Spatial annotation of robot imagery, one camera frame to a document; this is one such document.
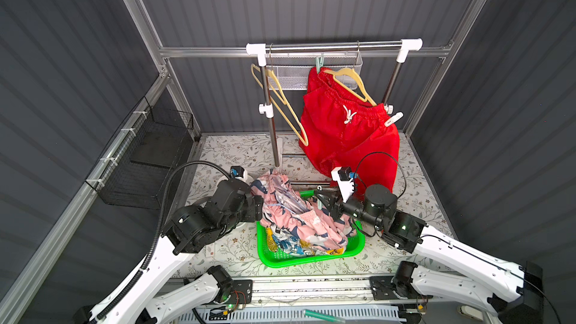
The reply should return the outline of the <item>pink navy patterned shorts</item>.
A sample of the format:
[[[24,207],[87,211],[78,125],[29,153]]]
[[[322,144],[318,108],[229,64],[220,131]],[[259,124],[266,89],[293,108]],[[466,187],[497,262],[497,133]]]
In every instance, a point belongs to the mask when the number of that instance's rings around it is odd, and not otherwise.
[[[347,248],[358,235],[348,215],[334,220],[315,199],[303,199],[288,177],[277,171],[255,179],[250,189],[264,199],[260,225],[277,234],[294,236],[324,250]]]

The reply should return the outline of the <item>red shorts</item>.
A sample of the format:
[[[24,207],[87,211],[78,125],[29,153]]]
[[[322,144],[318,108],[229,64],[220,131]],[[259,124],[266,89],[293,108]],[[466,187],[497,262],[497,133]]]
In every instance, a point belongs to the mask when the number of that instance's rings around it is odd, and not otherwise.
[[[330,177],[335,167],[351,167],[358,175],[356,194],[375,184],[393,189],[400,151],[400,135],[395,124],[385,126],[390,118],[381,103],[371,106],[361,102],[334,77],[311,71],[300,121],[307,132],[309,145],[299,144],[313,167]]]

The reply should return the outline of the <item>yellow hanger of printed shorts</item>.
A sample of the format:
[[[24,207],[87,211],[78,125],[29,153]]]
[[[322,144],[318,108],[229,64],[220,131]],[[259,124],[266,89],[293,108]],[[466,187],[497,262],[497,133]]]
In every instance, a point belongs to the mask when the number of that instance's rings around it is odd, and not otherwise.
[[[250,66],[250,73],[265,94],[265,103],[259,105],[259,113],[270,120],[275,117],[275,113],[279,113],[300,143],[304,147],[308,146],[307,132],[287,99],[281,81],[274,70],[268,69],[267,46],[264,43],[248,43],[245,49],[248,55],[256,56],[257,64]]]

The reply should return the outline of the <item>blue yellow white printed shorts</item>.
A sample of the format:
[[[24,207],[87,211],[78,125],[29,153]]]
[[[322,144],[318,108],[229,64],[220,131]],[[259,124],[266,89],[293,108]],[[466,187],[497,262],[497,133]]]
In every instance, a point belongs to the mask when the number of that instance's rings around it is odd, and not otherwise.
[[[293,235],[277,234],[271,228],[265,228],[265,237],[267,247],[271,252],[284,252],[292,257],[339,256],[346,250],[345,247],[335,250],[317,249],[312,244],[302,241]]]

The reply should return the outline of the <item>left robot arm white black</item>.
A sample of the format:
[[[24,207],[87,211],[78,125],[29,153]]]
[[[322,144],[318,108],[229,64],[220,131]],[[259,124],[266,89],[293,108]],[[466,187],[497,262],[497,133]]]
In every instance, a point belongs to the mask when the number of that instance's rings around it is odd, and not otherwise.
[[[263,216],[264,199],[237,178],[217,185],[199,205],[175,211],[156,246],[105,299],[81,307],[74,323],[170,323],[201,305],[236,302],[234,281],[221,265],[213,265],[196,280],[171,292],[160,291],[184,264],[204,247],[223,238],[240,223]]]

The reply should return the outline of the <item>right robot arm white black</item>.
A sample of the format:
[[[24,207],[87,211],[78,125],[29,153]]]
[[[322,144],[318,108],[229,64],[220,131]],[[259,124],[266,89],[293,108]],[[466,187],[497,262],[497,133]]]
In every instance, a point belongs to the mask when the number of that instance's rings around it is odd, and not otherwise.
[[[440,297],[492,314],[501,323],[543,323],[545,294],[540,266],[507,262],[448,237],[424,220],[398,210],[397,196],[381,184],[368,187],[362,199],[334,190],[317,190],[314,196],[332,218],[348,215],[372,226],[393,248],[453,269],[449,274],[401,262],[389,285],[399,298]]]

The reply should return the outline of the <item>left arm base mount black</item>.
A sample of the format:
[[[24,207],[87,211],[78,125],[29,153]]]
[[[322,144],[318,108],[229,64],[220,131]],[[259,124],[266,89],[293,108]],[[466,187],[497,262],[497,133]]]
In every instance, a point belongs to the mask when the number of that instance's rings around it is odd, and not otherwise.
[[[254,282],[252,280],[233,280],[230,289],[217,294],[211,305],[247,305],[252,302]]]

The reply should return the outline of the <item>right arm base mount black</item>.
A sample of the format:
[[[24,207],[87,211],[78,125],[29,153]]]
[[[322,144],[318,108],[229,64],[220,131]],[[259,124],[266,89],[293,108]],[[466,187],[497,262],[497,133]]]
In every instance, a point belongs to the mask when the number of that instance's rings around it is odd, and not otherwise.
[[[417,299],[419,297],[409,281],[397,279],[395,276],[371,276],[369,285],[375,300]]]

